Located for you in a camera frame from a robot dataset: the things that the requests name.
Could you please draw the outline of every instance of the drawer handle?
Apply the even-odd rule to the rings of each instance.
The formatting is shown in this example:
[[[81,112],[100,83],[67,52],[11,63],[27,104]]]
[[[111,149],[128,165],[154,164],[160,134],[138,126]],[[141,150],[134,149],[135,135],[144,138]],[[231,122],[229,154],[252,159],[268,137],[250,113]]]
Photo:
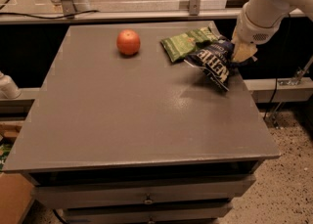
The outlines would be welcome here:
[[[150,220],[147,222],[147,224],[156,224],[156,222],[153,220],[152,217],[150,217]]]
[[[152,200],[151,198],[150,198],[150,195],[149,194],[147,194],[147,197],[146,197],[146,199],[144,200],[144,204],[153,204],[154,203],[154,200]]]

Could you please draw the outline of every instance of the bag of chips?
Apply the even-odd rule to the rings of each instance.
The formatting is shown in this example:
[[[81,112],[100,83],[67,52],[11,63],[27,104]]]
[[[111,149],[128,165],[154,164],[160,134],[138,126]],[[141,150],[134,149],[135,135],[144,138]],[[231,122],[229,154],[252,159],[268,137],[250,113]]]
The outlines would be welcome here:
[[[160,42],[172,63],[183,60],[188,54],[217,41],[211,28],[202,27],[188,32],[162,39]]]
[[[198,67],[223,91],[228,91],[227,81],[230,75],[229,63],[234,51],[232,44],[225,37],[186,56],[185,62]]]

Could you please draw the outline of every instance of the wire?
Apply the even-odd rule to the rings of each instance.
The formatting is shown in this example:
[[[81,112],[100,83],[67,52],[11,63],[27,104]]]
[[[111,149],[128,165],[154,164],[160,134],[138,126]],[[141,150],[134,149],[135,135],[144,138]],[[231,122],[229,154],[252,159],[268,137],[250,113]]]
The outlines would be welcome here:
[[[97,13],[99,10],[86,10],[81,12],[76,12],[73,14],[58,16],[58,17],[42,17],[42,16],[36,16],[33,14],[25,14],[25,13],[15,13],[15,12],[0,12],[0,16],[23,16],[23,17],[31,17],[31,18],[37,18],[37,19],[49,19],[49,20],[57,20],[57,19],[63,19],[63,18],[72,18],[74,16],[78,16],[81,14],[88,14],[88,13]]]
[[[63,223],[63,224],[68,224],[63,218],[61,218],[61,216],[59,215],[59,213],[57,212],[56,209],[53,209],[52,211],[53,211],[53,213],[55,214],[55,216],[57,217],[57,219],[58,219],[61,223]]]
[[[279,75],[279,72],[280,72],[280,69],[281,69],[281,66],[282,66],[282,58],[283,58],[283,52],[286,48],[286,43],[287,43],[287,39],[290,35],[290,31],[291,31],[291,14],[288,14],[289,16],[289,25],[288,25],[288,30],[287,30],[287,33],[286,33],[286,36],[285,36],[285,40],[284,40],[284,43],[282,45],[282,49],[281,49],[281,56],[280,56],[280,59],[279,59],[279,63],[278,63],[278,66],[277,66],[277,70],[276,70],[276,77],[275,77],[275,88],[274,88],[274,91],[273,91],[273,94],[271,96],[271,99],[270,101],[268,102],[268,104],[271,104],[274,100],[274,97],[277,93],[277,82],[278,82],[278,75]],[[267,113],[269,112],[269,107],[267,107],[266,111],[265,111],[265,114],[263,116],[263,119],[266,120],[266,115]]]

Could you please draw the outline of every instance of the cabinet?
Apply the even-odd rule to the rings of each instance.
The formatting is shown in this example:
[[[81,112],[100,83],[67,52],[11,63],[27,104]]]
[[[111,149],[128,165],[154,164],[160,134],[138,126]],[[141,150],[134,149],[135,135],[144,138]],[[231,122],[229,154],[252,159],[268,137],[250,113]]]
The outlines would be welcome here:
[[[280,153],[241,76],[222,93],[159,40],[214,22],[71,26],[5,170],[69,223],[217,223]],[[138,55],[118,33],[136,30]]]

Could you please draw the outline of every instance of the floor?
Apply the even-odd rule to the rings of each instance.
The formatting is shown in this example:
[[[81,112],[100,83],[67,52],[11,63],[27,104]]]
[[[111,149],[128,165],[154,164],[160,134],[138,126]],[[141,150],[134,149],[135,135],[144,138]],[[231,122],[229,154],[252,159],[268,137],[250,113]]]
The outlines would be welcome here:
[[[266,160],[256,171],[256,182],[220,224],[312,224],[313,223],[313,132],[302,123],[297,107],[282,110],[281,126],[268,122],[281,157]],[[57,224],[52,210],[35,202],[23,224]]]

